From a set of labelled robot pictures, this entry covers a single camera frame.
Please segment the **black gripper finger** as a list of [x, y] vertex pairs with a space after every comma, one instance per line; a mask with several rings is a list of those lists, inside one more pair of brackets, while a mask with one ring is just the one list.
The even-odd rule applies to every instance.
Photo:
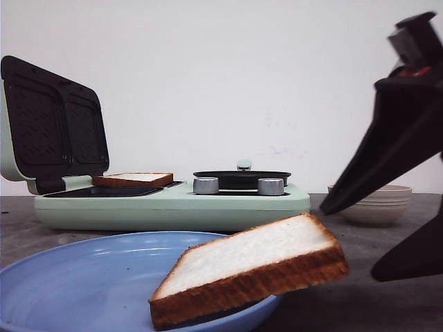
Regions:
[[381, 256], [371, 269], [373, 279], [391, 282], [442, 274], [442, 197], [429, 203], [414, 196], [399, 221], [370, 231]]
[[320, 208], [335, 214], [442, 151], [442, 76], [389, 77], [375, 84], [373, 120]]

